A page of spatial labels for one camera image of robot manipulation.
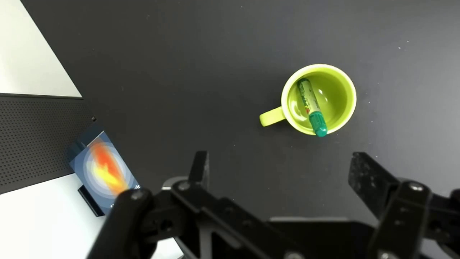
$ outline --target dark gray tabletop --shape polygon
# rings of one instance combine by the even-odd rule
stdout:
[[[142,186],[211,153],[211,190],[256,216],[375,223],[346,183],[352,151],[448,195],[460,186],[460,3],[453,0],[24,0]],[[323,140],[261,128],[286,79],[345,71],[349,124]]]

